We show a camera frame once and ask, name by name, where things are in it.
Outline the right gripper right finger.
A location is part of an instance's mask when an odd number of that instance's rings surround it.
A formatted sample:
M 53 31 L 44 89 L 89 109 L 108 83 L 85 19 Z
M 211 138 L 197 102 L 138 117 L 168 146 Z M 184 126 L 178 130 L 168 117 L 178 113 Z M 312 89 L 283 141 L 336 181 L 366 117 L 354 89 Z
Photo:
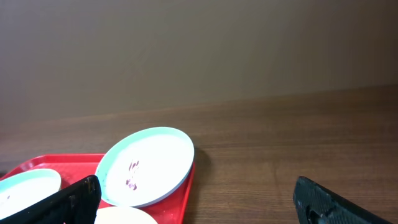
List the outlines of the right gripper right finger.
M 293 201 L 300 224 L 392 224 L 304 176 Z

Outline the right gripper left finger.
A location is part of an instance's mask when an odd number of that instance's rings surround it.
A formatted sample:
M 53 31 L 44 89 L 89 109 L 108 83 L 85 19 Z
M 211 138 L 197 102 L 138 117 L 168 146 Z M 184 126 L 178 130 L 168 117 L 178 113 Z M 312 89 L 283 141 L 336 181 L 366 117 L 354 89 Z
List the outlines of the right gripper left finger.
M 2 219 L 1 224 L 94 224 L 100 201 L 100 182 L 89 175 Z

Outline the white plate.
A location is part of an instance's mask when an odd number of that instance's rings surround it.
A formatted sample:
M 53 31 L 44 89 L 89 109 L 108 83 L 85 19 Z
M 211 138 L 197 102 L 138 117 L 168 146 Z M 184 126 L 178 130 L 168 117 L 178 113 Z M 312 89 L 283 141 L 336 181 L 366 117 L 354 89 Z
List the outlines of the white plate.
M 97 210 L 94 224 L 157 224 L 157 222 L 138 208 L 106 207 Z

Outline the mint plate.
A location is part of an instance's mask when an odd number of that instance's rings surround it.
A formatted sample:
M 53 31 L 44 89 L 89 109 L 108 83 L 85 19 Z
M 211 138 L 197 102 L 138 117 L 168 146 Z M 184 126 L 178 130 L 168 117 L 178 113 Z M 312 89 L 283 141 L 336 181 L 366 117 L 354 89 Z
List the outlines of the mint plate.
M 179 129 L 154 127 L 133 133 L 116 143 L 96 168 L 101 199 L 118 207 L 155 204 L 183 184 L 194 155 L 192 140 Z
M 61 189 L 62 178 L 53 169 L 34 169 L 1 181 L 1 219 L 53 195 Z

